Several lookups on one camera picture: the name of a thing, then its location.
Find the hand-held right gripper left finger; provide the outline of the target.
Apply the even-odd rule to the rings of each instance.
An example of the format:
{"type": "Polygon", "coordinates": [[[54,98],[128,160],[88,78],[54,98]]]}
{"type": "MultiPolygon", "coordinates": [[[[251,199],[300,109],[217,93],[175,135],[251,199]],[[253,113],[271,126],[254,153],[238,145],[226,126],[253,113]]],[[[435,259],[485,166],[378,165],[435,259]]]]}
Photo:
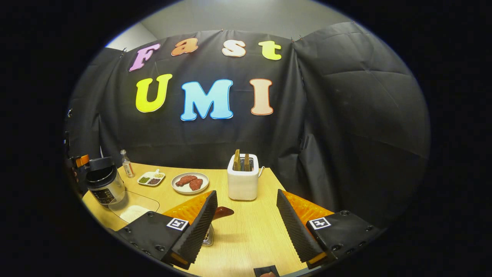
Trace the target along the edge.
{"type": "Polygon", "coordinates": [[[146,212],[119,229],[116,237],[154,259],[188,270],[195,263],[216,209],[216,191],[206,194],[194,221],[146,212]]]}

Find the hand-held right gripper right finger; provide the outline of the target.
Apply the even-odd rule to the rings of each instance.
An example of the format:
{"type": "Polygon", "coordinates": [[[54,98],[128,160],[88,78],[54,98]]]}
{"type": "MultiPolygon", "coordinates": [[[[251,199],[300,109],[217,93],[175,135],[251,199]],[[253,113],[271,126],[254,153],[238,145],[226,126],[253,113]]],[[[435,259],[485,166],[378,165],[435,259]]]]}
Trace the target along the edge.
{"type": "Polygon", "coordinates": [[[349,210],[331,212],[281,189],[276,206],[300,261],[309,269],[346,259],[382,234],[349,210]]]}

